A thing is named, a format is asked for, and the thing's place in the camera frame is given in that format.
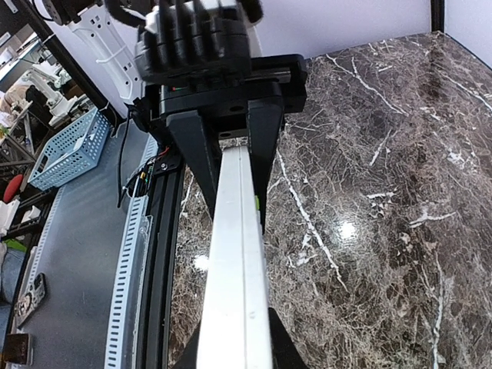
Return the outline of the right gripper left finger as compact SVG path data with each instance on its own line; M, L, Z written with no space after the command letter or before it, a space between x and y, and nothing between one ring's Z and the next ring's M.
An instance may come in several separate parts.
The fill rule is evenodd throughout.
M197 352L198 352L198 334L191 337L189 342L186 344L181 356L172 367L173 369L195 369L197 362Z

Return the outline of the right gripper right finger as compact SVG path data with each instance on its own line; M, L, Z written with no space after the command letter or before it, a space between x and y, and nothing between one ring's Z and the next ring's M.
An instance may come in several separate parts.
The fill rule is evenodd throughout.
M277 312L268 308L269 327L271 334L271 348L273 368L277 369L307 369L289 333L282 324Z

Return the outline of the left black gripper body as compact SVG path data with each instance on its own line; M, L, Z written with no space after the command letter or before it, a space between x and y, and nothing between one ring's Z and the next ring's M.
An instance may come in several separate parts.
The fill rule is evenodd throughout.
M244 131L258 105L291 114L307 100L303 57L254 57L241 18L157 18L138 27L135 64L145 83L134 102L142 131L164 131L186 111L212 131Z

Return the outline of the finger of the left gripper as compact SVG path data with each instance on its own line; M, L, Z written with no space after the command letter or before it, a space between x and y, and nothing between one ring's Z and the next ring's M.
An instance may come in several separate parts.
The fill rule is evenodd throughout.
M167 209L171 230L178 224L183 169L187 165L200 186L209 214L214 214L218 193L221 153L218 136L205 124L199 112L184 111L167 117L167 128L179 151L178 170L168 178Z
M262 232L265 230L267 191L281 123L284 103L281 98L265 98L248 102L248 150L254 193L260 205Z

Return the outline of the white remote control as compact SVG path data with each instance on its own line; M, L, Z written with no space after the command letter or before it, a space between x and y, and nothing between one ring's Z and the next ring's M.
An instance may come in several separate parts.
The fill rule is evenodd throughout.
M264 240L245 146L223 151L196 366L273 366Z

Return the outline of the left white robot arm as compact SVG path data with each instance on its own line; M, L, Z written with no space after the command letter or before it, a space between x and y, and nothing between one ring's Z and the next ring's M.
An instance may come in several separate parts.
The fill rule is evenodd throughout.
M138 128L192 170L214 209L221 140L246 138L254 196L266 212L278 136L307 99L299 54L264 56L258 1L46 1L108 73Z

